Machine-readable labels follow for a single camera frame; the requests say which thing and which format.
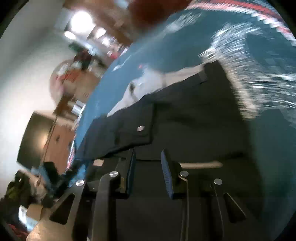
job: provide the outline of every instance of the black garment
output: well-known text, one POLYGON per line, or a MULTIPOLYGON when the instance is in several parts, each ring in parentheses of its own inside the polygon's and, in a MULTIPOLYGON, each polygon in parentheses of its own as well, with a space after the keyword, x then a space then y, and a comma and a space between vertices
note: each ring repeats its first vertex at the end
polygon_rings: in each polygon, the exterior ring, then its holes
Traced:
POLYGON ((261 180, 230 83, 218 62, 206 64, 205 74, 206 80, 196 74, 95 119, 77 150, 76 160, 104 159, 102 167, 91 168, 87 181, 113 171, 129 148, 136 151, 132 194, 116 200, 118 240, 179 240, 182 207, 166 193, 163 149, 173 161, 222 162, 222 168, 188 170, 191 189, 198 189, 201 180, 220 178, 227 192, 259 215, 261 180))

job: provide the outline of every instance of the black fabric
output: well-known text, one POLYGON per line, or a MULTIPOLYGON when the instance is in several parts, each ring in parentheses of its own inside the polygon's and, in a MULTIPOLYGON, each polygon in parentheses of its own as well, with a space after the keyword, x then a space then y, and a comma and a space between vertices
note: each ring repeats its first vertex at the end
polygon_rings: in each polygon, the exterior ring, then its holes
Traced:
POLYGON ((135 147, 137 159, 159 160, 166 148, 178 162, 205 162, 249 152, 248 131, 218 62, 129 108, 95 119, 75 158, 95 160, 135 147))

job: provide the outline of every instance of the bright light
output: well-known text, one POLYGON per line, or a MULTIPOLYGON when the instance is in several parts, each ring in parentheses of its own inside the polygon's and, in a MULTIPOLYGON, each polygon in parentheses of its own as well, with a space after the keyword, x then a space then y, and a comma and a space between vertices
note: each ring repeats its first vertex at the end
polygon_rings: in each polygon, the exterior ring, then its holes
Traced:
POLYGON ((99 28, 95 34, 95 38, 98 39, 99 37, 103 36, 106 33, 106 29, 99 28))
POLYGON ((64 32, 64 35, 69 39, 72 39, 72 40, 76 39, 75 34, 69 32, 69 31, 64 32))
POLYGON ((103 38, 102 40, 102 44, 105 45, 106 47, 109 47, 110 46, 110 41, 108 38, 103 38))
POLYGON ((71 30, 73 32, 83 34, 92 31, 94 27, 95 24, 87 12, 79 11, 72 17, 71 30))

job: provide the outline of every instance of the silver screw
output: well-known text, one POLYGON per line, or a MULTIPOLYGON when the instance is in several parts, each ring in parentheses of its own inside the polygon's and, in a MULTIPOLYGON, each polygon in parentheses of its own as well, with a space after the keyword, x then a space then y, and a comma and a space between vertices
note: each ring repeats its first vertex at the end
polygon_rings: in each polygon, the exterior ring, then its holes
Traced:
POLYGON ((84 180, 78 180, 78 181, 76 182, 76 186, 78 186, 78 187, 83 186, 84 183, 85 183, 84 180))
POLYGON ((181 177, 187 177, 189 175, 188 171, 180 171, 181 177))
POLYGON ((117 177, 117 175, 118 175, 117 171, 112 171, 109 173, 109 176, 111 176, 111 177, 117 177))
POLYGON ((216 178, 216 179, 214 180, 214 183, 215 183, 216 185, 221 185, 223 182, 222 182, 221 179, 216 178))
POLYGON ((137 128, 137 131, 143 131, 145 129, 145 126, 139 126, 138 128, 137 128))

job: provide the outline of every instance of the silver button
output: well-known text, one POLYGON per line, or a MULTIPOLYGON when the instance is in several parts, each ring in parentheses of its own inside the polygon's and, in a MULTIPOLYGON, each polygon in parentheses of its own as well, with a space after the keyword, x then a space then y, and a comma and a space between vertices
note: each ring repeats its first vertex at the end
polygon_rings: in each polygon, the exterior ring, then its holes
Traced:
POLYGON ((139 126, 138 128, 137 128, 137 131, 143 131, 145 129, 145 126, 139 126))
POLYGON ((117 177, 117 175, 118 175, 117 171, 112 171, 109 173, 109 176, 111 176, 111 177, 117 177))
POLYGON ((76 186, 78 186, 78 187, 83 186, 84 183, 85 183, 84 180, 78 180, 78 181, 76 182, 76 186))
POLYGON ((187 177, 189 173, 187 171, 180 171, 180 176, 181 177, 187 177))
POLYGON ((223 182, 222 182, 221 179, 216 178, 216 179, 214 180, 214 183, 215 183, 216 185, 221 185, 223 182))

